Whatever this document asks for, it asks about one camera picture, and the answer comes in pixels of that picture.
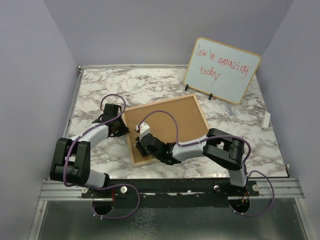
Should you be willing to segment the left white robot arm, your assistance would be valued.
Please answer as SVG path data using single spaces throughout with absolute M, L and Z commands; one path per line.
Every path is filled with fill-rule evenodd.
M 108 138 L 119 138 L 129 133 L 121 115 L 122 107 L 105 104 L 103 113 L 83 133 L 56 142 L 50 179 L 68 187 L 91 187 L 97 196 L 106 197 L 111 190 L 110 177 L 91 169 L 91 150 Z

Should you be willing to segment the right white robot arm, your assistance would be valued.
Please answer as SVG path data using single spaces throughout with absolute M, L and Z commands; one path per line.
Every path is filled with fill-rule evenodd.
M 142 156 L 152 156 L 170 166 L 207 157 L 228 170 L 229 189 L 234 195 L 240 196 L 248 189 L 245 162 L 251 154 L 251 146 L 239 136 L 211 128 L 206 135 L 195 140 L 165 143 L 153 136 L 147 128 L 140 131 L 135 141 Z

